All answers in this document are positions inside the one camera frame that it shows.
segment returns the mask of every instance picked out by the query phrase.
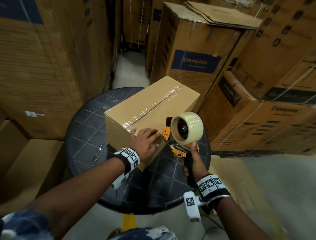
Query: gray floor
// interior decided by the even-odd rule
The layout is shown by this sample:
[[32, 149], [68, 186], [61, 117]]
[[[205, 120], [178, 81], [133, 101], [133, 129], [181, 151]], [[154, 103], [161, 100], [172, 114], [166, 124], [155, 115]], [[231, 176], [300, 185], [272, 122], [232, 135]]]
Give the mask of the gray floor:
[[[114, 88], [126, 86], [147, 87], [149, 79], [145, 73], [144, 56], [128, 52], [118, 59]], [[276, 155], [268, 157], [245, 157], [248, 166], [279, 217], [289, 239], [314, 239], [316, 225], [316, 161], [315, 157]], [[269, 235], [271, 227], [268, 220], [259, 213], [250, 217]], [[184, 205], [167, 212], [149, 216], [137, 216], [137, 227], [157, 227], [164, 225], [173, 231], [179, 240], [200, 240], [205, 231], [214, 227], [207, 218], [202, 222], [191, 223]], [[117, 227], [122, 226], [123, 215], [96, 204], [63, 238], [102, 239]], [[228, 239], [226, 233], [214, 229], [204, 240]]]

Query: round table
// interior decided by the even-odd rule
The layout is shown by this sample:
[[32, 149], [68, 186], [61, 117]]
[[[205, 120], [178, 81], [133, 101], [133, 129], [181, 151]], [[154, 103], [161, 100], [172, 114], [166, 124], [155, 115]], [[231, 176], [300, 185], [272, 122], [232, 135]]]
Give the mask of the round table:
[[[125, 87], [111, 90], [93, 98], [78, 110], [65, 136], [66, 157], [74, 176], [92, 168], [101, 144], [95, 166], [114, 156], [115, 150], [107, 145], [104, 112], [142, 89]], [[209, 168], [211, 149], [205, 132], [198, 145], [200, 156]], [[125, 214], [154, 214], [181, 204], [187, 191], [194, 189], [186, 183], [181, 158], [175, 157], [166, 145], [144, 172], [134, 169], [117, 190], [110, 187], [98, 203]]]

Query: roll of clear tape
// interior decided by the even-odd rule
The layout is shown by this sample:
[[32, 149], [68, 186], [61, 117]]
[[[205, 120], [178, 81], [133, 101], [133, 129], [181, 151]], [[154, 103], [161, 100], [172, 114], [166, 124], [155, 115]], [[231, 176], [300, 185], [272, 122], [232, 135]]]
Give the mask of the roll of clear tape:
[[[188, 126], [188, 136], [183, 138], [178, 131], [178, 121], [183, 119]], [[171, 119], [171, 134], [175, 141], [181, 145], [187, 145], [201, 139], [203, 135], [203, 123], [200, 117], [194, 112], [184, 112]]]

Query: tie-dye shirt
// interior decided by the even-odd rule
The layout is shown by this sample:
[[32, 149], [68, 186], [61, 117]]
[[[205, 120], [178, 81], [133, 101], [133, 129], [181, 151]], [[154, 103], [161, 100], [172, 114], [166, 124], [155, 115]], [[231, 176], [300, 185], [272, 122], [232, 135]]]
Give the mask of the tie-dye shirt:
[[[54, 240], [47, 219], [35, 211], [24, 210], [0, 219], [0, 239]], [[115, 235], [111, 240], [177, 240], [166, 227], [135, 228]]]

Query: forearm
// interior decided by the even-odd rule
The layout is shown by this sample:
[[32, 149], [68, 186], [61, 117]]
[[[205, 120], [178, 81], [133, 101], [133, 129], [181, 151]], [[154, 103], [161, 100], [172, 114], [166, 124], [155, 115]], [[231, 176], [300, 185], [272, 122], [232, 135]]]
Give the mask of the forearm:
[[26, 208], [45, 215], [55, 239], [61, 239], [124, 171], [122, 161], [111, 158], [48, 191]]
[[216, 212], [230, 240], [271, 239], [232, 198], [223, 198]]

